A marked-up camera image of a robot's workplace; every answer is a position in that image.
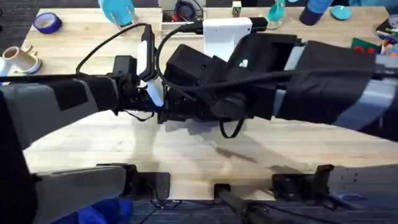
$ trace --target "blue container lid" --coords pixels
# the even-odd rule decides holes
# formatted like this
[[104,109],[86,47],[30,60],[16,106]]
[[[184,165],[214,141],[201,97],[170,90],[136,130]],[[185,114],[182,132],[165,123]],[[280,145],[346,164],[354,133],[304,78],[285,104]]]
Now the blue container lid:
[[335,6],[331,9],[331,15],[338,20],[347,20],[351,17],[352,13],[348,7]]

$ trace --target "connector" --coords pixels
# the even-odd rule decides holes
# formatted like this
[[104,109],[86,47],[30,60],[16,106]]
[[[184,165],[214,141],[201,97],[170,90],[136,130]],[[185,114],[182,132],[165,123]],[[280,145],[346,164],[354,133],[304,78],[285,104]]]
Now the connector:
[[195,21],[191,24],[180,26],[180,32],[194,32],[196,34],[203,34],[203,21]]

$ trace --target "white device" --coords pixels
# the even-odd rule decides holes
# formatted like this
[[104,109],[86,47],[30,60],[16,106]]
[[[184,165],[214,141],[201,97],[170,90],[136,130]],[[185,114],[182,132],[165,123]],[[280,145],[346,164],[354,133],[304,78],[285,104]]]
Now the white device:
[[203,21],[204,51],[209,57],[228,61],[235,46],[252,29],[250,18],[205,19]]
[[5,77],[11,68],[11,64],[7,63],[3,58],[0,57],[0,77]]
[[[137,75],[144,72],[147,68],[147,41],[143,40],[138,45],[138,56],[137,56]],[[159,78],[154,80],[149,80],[148,82],[143,82],[144,85],[147,85],[147,92],[152,101],[156,106],[163,106],[164,97],[163,97],[163,89],[160,83]]]

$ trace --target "black bracket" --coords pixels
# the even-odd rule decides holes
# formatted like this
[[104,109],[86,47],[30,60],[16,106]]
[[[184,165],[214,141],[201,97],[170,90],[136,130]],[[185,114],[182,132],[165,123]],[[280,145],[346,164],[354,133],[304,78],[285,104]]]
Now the black bracket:
[[339,206],[329,196],[328,181],[333,165],[317,167],[314,174],[274,174],[272,188],[275,199],[315,203],[330,210]]
[[170,173],[138,172],[132,164],[97,164],[97,166],[120,166],[126,170],[126,183],[123,195],[134,198],[168,199],[170,196]]

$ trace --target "blue cloth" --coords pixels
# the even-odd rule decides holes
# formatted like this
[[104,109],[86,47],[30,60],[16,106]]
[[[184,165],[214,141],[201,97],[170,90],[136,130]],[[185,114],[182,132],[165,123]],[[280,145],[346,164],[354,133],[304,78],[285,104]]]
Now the blue cloth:
[[132,202],[106,199],[67,215],[52,224],[126,224],[132,215]]

